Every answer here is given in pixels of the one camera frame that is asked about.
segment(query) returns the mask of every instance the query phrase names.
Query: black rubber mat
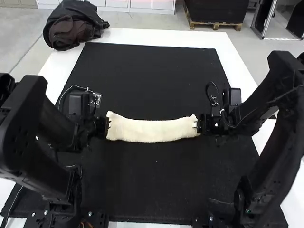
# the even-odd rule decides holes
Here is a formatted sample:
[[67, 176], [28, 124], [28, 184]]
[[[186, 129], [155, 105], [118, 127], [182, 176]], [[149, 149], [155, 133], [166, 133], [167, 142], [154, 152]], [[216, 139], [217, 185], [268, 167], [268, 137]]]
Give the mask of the black rubber mat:
[[[210, 112], [209, 81], [219, 91], [229, 87], [214, 49], [87, 43], [64, 91], [75, 84], [102, 93], [101, 115], [112, 110], [132, 119], [168, 120]], [[258, 154], [251, 137], [222, 147], [206, 136], [155, 144], [94, 138], [81, 154], [59, 158], [83, 166], [83, 207], [116, 221], [190, 224], [193, 216], [207, 218], [208, 198], [233, 202]], [[43, 209], [39, 195], [26, 190], [22, 196], [13, 216]], [[272, 220], [285, 220], [280, 209]]]

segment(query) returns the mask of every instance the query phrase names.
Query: wire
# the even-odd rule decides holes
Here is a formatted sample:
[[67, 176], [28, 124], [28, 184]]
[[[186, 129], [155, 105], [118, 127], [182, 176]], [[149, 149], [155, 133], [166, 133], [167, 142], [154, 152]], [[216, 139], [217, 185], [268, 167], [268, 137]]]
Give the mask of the wire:
[[18, 196], [19, 196], [19, 194], [20, 194], [20, 192], [21, 192], [22, 189], [23, 189], [23, 186], [21, 186], [21, 188], [20, 188], [19, 191], [17, 192], [17, 194], [16, 194], [16, 196], [15, 196], [15, 199], [14, 199], [14, 201], [12, 202], [12, 204], [11, 204], [11, 206], [10, 206], [10, 208], [9, 208], [9, 211], [8, 211], [7, 215], [3, 218], [3, 221], [2, 221], [2, 223], [1, 223], [1, 228], [5, 228], [5, 227], [6, 227], [6, 225], [7, 225], [7, 223], [8, 223], [8, 220], [9, 220], [9, 216], [10, 216], [11, 210], [13, 209], [13, 207], [14, 207], [14, 205], [15, 205], [15, 202], [16, 202], [16, 200], [17, 200], [17, 198], [18, 198]]
[[72, 168], [72, 167], [80, 167], [80, 174], [79, 177], [82, 178], [82, 166], [81, 165], [68, 165], [66, 168]]
[[[212, 95], [209, 94], [208, 90], [209, 90], [210, 86], [213, 86], [216, 89], [216, 93], [217, 93], [216, 96], [212, 96]], [[212, 106], [219, 105], [219, 102], [218, 102], [219, 90], [218, 90], [217, 85], [214, 82], [210, 81], [206, 84], [205, 92], [206, 92], [206, 96], [210, 100], [210, 103], [211, 103]]]
[[51, 219], [50, 219], [48, 228], [51, 228], [52, 224], [53, 224], [53, 214], [51, 214]]
[[94, 227], [91, 225], [91, 223], [89, 223], [89, 222], [86, 222], [86, 223], [89, 225], [90, 228], [94, 228]]
[[64, 99], [67, 95], [68, 92], [72, 91], [72, 90], [82, 90], [82, 91], [86, 91], [86, 92], [89, 92], [89, 93], [93, 93], [92, 90], [89, 90], [89, 87], [87, 88], [84, 88], [84, 87], [81, 87], [81, 86], [78, 86], [78, 85], [71, 85], [60, 97], [59, 101], [58, 101], [58, 109], [61, 111], [61, 108], [62, 106], [60, 105], [61, 104], [61, 100]]

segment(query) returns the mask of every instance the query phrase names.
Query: gray floor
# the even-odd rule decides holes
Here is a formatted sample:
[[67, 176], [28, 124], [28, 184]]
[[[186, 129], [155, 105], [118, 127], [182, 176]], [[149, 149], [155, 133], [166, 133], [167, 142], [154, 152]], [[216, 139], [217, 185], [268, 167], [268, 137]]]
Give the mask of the gray floor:
[[[7, 12], [10, 17], [3, 17], [2, 13], [8, 14]], [[41, 9], [18, 9], [18, 11], [12, 12], [9, 8], [0, 8], [1, 21], [4, 20], [6, 24], [11, 24], [5, 26], [7, 34], [0, 35], [1, 53], [9, 53], [9, 58], [0, 59], [2, 62], [0, 71], [11, 72], [17, 79], [21, 79], [25, 74], [37, 74], [40, 71], [52, 49], [44, 43], [43, 38], [38, 39], [33, 47], [31, 44], [35, 42], [39, 34], [41, 35], [50, 12], [50, 10]], [[183, 7], [179, 3], [176, 6], [175, 15], [122, 12], [98, 12], [98, 14], [102, 19], [109, 21], [112, 28], [190, 30]], [[31, 28], [26, 25], [27, 21], [24, 18], [30, 18], [27, 21], [31, 23]], [[272, 50], [288, 50], [298, 56], [304, 51], [304, 41], [260, 40], [250, 29], [252, 18], [253, 12], [248, 12], [241, 32], [236, 32], [230, 26], [220, 26], [218, 31], [227, 32], [252, 77], [259, 84], [268, 72], [266, 58]], [[286, 35], [282, 18], [277, 15], [273, 19], [268, 36], [282, 38]], [[201, 26], [196, 27], [195, 31], [212, 31], [212, 28]]]
[[44, 9], [0, 7], [1, 72], [10, 72], [36, 43], [50, 13]]

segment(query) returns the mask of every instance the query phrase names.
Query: white towel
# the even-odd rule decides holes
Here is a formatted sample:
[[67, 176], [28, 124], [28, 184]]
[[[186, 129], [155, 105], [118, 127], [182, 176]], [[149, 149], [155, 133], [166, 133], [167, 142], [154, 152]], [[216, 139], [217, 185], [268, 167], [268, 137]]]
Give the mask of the white towel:
[[106, 138], [134, 143], [160, 143], [192, 138], [200, 135], [196, 130], [197, 118], [193, 114], [176, 120], [132, 120], [108, 111], [111, 121]]

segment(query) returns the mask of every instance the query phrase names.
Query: white table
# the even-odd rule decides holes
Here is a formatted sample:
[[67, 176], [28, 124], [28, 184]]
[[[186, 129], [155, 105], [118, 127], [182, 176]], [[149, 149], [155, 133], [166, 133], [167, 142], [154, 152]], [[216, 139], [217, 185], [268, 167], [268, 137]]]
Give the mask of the white table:
[[[147, 45], [163, 47], [186, 47], [186, 48], [215, 48], [221, 64], [226, 73], [231, 87], [241, 88], [242, 101], [245, 101], [256, 89], [257, 85], [247, 70], [238, 52], [231, 43], [228, 35], [224, 32], [198, 32], [198, 31], [167, 31], [167, 30], [144, 30], [111, 28], [104, 32], [102, 38], [94, 40], [100, 43], [115, 43], [129, 45]], [[84, 47], [84, 44], [66, 51], [54, 51], [39, 75], [48, 81], [47, 96], [55, 103]], [[267, 120], [260, 131], [254, 135], [253, 141], [258, 153], [262, 152], [272, 130], [275, 120]], [[14, 183], [9, 180], [0, 180], [0, 208], [3, 207]], [[300, 228], [304, 224], [304, 164], [295, 179], [294, 185], [281, 208], [290, 228]], [[9, 220], [7, 227], [21, 228], [25, 219], [14, 218]], [[110, 223], [110, 227], [132, 228], [166, 228], [184, 227], [180, 225], [165, 224], [134, 224], [134, 223]]]

